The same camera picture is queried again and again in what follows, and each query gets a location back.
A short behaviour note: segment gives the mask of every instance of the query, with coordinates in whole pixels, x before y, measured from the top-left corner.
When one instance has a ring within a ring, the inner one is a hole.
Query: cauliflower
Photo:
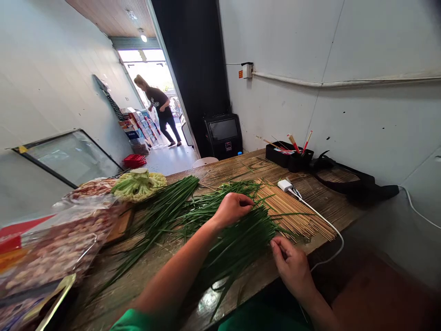
[[[163,174],[138,168],[123,174],[112,188],[112,193],[122,201],[141,202],[166,185]]]

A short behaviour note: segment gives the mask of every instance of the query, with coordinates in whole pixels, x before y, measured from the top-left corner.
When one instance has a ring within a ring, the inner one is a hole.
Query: hand
[[[248,214],[253,206],[254,201],[246,195],[230,192],[222,200],[209,222],[216,224],[218,229],[223,229]]]
[[[315,299],[317,288],[312,280],[306,254],[285,237],[274,237],[271,248],[283,283],[303,305]]]

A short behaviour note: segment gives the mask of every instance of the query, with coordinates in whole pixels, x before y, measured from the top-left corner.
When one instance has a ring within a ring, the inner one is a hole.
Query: red basket
[[[143,166],[147,163],[146,157],[144,155],[138,155],[138,154],[130,154],[124,159],[124,165],[127,168],[136,169],[140,166]]]

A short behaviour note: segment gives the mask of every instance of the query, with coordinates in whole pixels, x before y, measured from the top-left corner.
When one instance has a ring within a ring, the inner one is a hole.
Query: white cable
[[[301,197],[299,197],[296,193],[294,193],[294,191],[292,189],[288,189],[289,192],[291,192],[292,194],[294,194],[300,201],[302,201],[305,205],[307,205],[309,208],[311,208],[311,210],[313,212],[315,212],[318,216],[320,216],[322,218],[322,220],[324,220],[326,223],[328,223],[334,230],[335,232],[337,232],[337,234],[339,235],[340,239],[341,239],[341,246],[339,248],[339,250],[332,255],[328,260],[325,261],[321,261],[319,263],[317,263],[314,267],[311,268],[311,272],[317,268],[317,266],[319,266],[320,264],[325,264],[328,263],[329,261],[331,261],[332,259],[334,259],[337,255],[340,254],[340,252],[343,250],[343,247],[345,246],[345,240],[343,239],[341,233],[336,229],[335,226],[332,225],[332,223],[330,221],[328,221],[327,219],[325,219],[322,215],[320,215],[314,208],[312,208],[305,200],[303,200]]]
[[[431,81],[431,80],[441,80],[441,76],[422,77],[416,74],[414,74],[414,77],[407,77],[407,78],[397,78],[397,76],[395,76],[390,78],[384,77],[384,78],[372,78],[372,79],[364,79],[364,80],[338,80],[338,81],[329,81],[329,82],[299,80],[297,78],[266,74],[260,71],[253,71],[253,75],[263,78],[268,78],[271,80],[281,81],[284,83],[310,87],[310,88],[342,88],[342,87],[403,84],[403,83],[416,83],[416,82]]]
[[[415,209],[415,207],[413,206],[413,204],[412,204],[412,199],[410,198],[410,193],[409,193],[409,191],[404,187],[404,186],[401,186],[401,185],[397,185],[398,187],[401,187],[403,190],[404,190],[404,192],[406,192],[406,194],[407,194],[407,199],[409,200],[409,205],[410,205],[410,207],[413,209],[413,211],[414,212],[416,212],[421,218],[423,218],[423,219],[425,219],[426,221],[428,221],[430,224],[432,224],[434,227],[436,227],[436,228],[438,228],[438,229],[441,229],[441,227],[439,226],[439,225],[436,225],[435,223],[433,223],[432,221],[429,221],[427,218],[425,218],[423,215],[421,215],[416,209]]]

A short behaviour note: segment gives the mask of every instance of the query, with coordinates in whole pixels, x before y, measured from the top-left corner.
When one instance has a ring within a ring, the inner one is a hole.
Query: ceiling
[[[139,37],[139,28],[148,38],[156,37],[145,0],[66,0],[81,15],[109,37]],[[129,9],[136,16],[132,20]]]

